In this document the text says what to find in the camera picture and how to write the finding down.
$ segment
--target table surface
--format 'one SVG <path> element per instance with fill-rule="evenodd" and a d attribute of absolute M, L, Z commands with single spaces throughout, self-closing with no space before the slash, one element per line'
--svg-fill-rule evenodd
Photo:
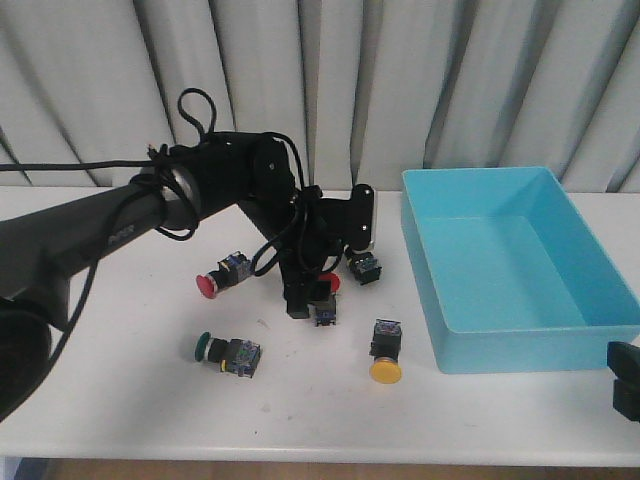
<path fill-rule="evenodd" d="M 0 218 L 98 191 L 0 188 Z M 640 195 L 575 194 L 640 292 Z M 400 228 L 400 194 L 378 198 L 379 282 L 341 265 L 338 323 L 285 313 L 279 272 L 217 299 L 194 277 L 263 243 L 235 207 L 188 242 L 148 233 L 104 259 L 57 366 L 0 424 L 0 455 L 505 465 L 640 466 L 640 424 L 611 407 L 606 370 L 445 375 L 436 367 Z M 77 296 L 82 275 L 74 279 Z M 376 318 L 402 322 L 402 380 L 368 375 Z M 201 333 L 260 343 L 254 378 L 196 363 Z"/>

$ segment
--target black cable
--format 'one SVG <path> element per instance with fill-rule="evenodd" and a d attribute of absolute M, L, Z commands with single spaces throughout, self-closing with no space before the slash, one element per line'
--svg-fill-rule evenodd
<path fill-rule="evenodd" d="M 310 268 L 307 263 L 304 261 L 302 257 L 302 244 L 304 243 L 304 232 L 307 230 L 307 222 L 309 221 L 309 206 L 305 203 L 304 205 L 304 216 L 302 217 L 302 226 L 300 227 L 300 235 L 298 235 L 297 245 L 296 245 L 296 255 L 298 259 L 298 263 L 300 266 L 307 272 L 313 272 L 314 269 Z"/>
<path fill-rule="evenodd" d="M 168 158 L 158 160 L 108 160 L 90 163 L 11 163 L 0 165 L 0 172 L 73 172 L 78 170 L 97 170 L 116 167 L 157 167 L 180 163 L 181 159 Z"/>
<path fill-rule="evenodd" d="M 165 237 L 168 237 L 172 240 L 177 240 L 177 241 L 185 241 L 193 237 L 196 230 L 200 226 L 200 217 L 198 216 L 198 212 L 196 211 L 196 208 L 193 206 L 193 203 L 191 202 L 191 200 L 189 200 L 187 195 L 184 193 L 184 190 L 182 189 L 180 184 L 176 181 L 175 177 L 173 176 L 170 170 L 156 169 L 155 173 L 153 174 L 142 173 L 133 177 L 131 179 L 131 183 L 135 183 L 136 185 L 154 189 L 159 194 L 161 194 L 163 187 L 166 187 L 169 190 L 171 190 L 173 193 L 175 193 L 175 195 L 180 199 L 180 201 L 182 201 L 184 208 L 187 210 L 187 213 L 191 218 L 189 225 L 186 227 L 186 230 L 188 231 L 184 235 L 177 235 L 163 227 L 156 227 L 156 231 L 158 233 L 161 233 Z"/>
<path fill-rule="evenodd" d="M 296 148 L 296 144 L 293 143 L 293 140 L 291 140 L 286 135 L 283 135 L 282 133 L 265 132 L 264 134 L 265 135 L 269 135 L 269 136 L 271 136 L 273 138 L 277 138 L 279 140 L 282 140 L 287 145 L 289 145 L 289 148 L 291 148 L 291 151 L 293 152 L 293 157 L 295 158 L 295 161 L 296 161 L 296 169 L 298 170 L 298 180 L 300 182 L 300 189 L 302 190 L 305 187 L 304 173 L 302 171 L 302 160 L 300 160 L 300 154 L 298 153 L 298 149 Z"/>
<path fill-rule="evenodd" d="M 22 405 L 33 394 L 33 392 L 42 384 L 42 382 L 47 377 L 47 375 L 51 373 L 51 370 L 53 369 L 58 359 L 60 358 L 62 350 L 64 349 L 65 345 L 69 341 L 69 338 L 71 337 L 71 333 L 76 327 L 76 324 L 78 323 L 78 319 L 80 318 L 80 315 L 84 310 L 84 307 L 87 303 L 87 299 L 89 298 L 91 287 L 93 286 L 93 281 L 96 276 L 96 271 L 98 270 L 98 263 L 100 262 L 100 258 L 102 257 L 102 254 L 107 249 L 109 236 L 113 231 L 116 223 L 118 222 L 120 215 L 129 204 L 135 202 L 136 200 L 144 198 L 148 194 L 149 194 L 148 190 L 141 190 L 125 198 L 124 200 L 122 200 L 122 202 L 118 204 L 118 206 L 115 208 L 113 213 L 105 221 L 105 228 L 103 232 L 101 248 L 96 254 L 96 258 L 94 258 L 94 260 L 91 262 L 91 265 L 89 266 L 89 271 L 87 272 L 87 276 L 85 277 L 84 285 L 82 287 L 82 291 L 80 293 L 78 302 L 76 303 L 76 307 L 74 308 L 73 314 L 71 315 L 71 317 L 69 318 L 69 321 L 67 322 L 67 325 L 62 333 L 62 336 L 60 337 L 60 340 L 58 341 L 58 344 L 56 345 L 56 348 L 51 354 L 51 357 L 49 357 L 49 360 L 47 361 L 45 369 L 41 372 L 41 374 L 38 376 L 36 381 L 31 385 L 31 387 L 26 392 L 24 392 L 20 397 L 18 397 L 12 403 L 10 408 L 4 410 L 4 413 L 0 414 L 0 422 L 2 422 L 11 413 L 13 413 L 20 405 Z"/>
<path fill-rule="evenodd" d="M 253 256 L 253 258 L 251 259 L 250 269 L 251 269 L 251 273 L 254 276 L 256 276 L 256 277 L 263 276 L 269 270 L 271 270 L 276 263 L 278 263 L 278 261 L 282 258 L 282 256 L 284 256 L 284 253 L 281 253 L 281 251 L 277 251 L 263 267 L 261 267 L 258 270 L 256 270 L 256 266 L 258 265 L 258 261 L 264 255 L 264 253 L 270 247 L 274 246 L 282 238 L 284 238 L 286 235 L 288 235 L 291 232 L 291 230 L 295 227 L 296 223 L 298 223 L 298 219 L 300 218 L 300 210 L 301 210 L 299 202 L 300 202 L 300 198 L 299 197 L 294 198 L 294 212 L 293 212 L 293 217 L 291 218 L 291 221 L 287 224 L 286 227 L 284 227 L 280 231 L 280 233 L 278 233 L 271 240 L 269 240 L 262 247 L 260 247 L 258 249 L 258 251 L 255 253 L 255 255 Z"/>
<path fill-rule="evenodd" d="M 342 240 L 340 239 L 340 250 L 338 255 L 336 255 L 335 260 L 333 261 L 333 263 L 329 266 L 329 268 L 327 268 L 326 270 L 322 270 L 320 272 L 320 274 L 324 274 L 324 273 L 331 273 L 333 272 L 336 267 L 340 264 L 340 260 L 342 260 L 342 255 L 344 254 L 344 248 L 342 247 Z"/>
<path fill-rule="evenodd" d="M 194 117 L 189 115 L 187 111 L 184 109 L 184 107 L 182 106 L 182 99 L 184 98 L 185 95 L 188 95 L 189 93 L 196 93 L 201 97 L 204 97 L 204 99 L 207 101 L 207 103 L 211 107 L 211 123 L 209 124 L 209 130 L 207 132 L 204 131 L 204 127 L 202 126 L 202 124 L 198 120 L 196 120 Z M 213 99 L 205 91 L 200 90 L 199 88 L 185 89 L 178 97 L 178 113 L 180 113 L 180 116 L 184 118 L 187 122 L 189 122 L 191 125 L 193 125 L 195 129 L 198 131 L 198 135 L 200 135 L 200 143 L 205 141 L 205 136 L 207 133 L 213 133 L 213 129 L 216 125 L 216 119 L 218 117 L 218 111 L 216 109 L 216 104 L 214 103 Z"/>

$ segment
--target light blue plastic bin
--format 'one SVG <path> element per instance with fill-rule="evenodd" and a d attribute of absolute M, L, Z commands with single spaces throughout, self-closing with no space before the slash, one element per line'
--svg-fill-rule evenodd
<path fill-rule="evenodd" d="M 640 305 L 543 167 L 404 172 L 402 228 L 445 373 L 606 367 Z"/>

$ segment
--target gray curtain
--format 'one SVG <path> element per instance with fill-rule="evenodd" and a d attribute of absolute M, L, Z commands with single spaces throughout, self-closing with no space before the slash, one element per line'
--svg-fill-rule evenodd
<path fill-rule="evenodd" d="M 196 86 L 219 129 L 289 135 L 323 188 L 546 165 L 569 191 L 640 192 L 639 14 L 638 0 L 0 0 L 0 162 L 191 144 L 175 103 Z"/>

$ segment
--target black robotic arm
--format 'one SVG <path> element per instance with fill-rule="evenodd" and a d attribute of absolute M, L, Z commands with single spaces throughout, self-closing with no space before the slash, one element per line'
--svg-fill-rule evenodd
<path fill-rule="evenodd" d="M 192 92 L 204 95 L 213 109 L 208 132 L 183 115 L 200 132 L 196 146 L 150 148 L 151 161 L 129 185 L 0 222 L 0 421 L 53 367 L 87 300 L 98 261 L 153 228 L 184 240 L 201 220 L 237 204 L 267 239 L 252 260 L 252 273 L 260 276 L 279 265 L 287 313 L 294 318 L 309 317 L 309 303 L 327 294 L 329 286 L 319 277 L 345 250 L 353 255 L 371 248 L 375 200 L 370 186 L 356 185 L 349 200 L 323 198 L 318 186 L 305 186 L 298 153 L 287 137 L 214 132 L 213 103 L 195 89 L 182 96 Z M 287 144 L 296 158 L 299 186 Z M 188 233 L 171 232 L 181 230 Z M 276 253 L 262 262 L 269 248 Z M 335 260 L 326 268 L 330 257 Z M 85 288 L 69 316 L 70 278 L 86 268 Z M 53 353 L 51 328 L 62 332 Z"/>

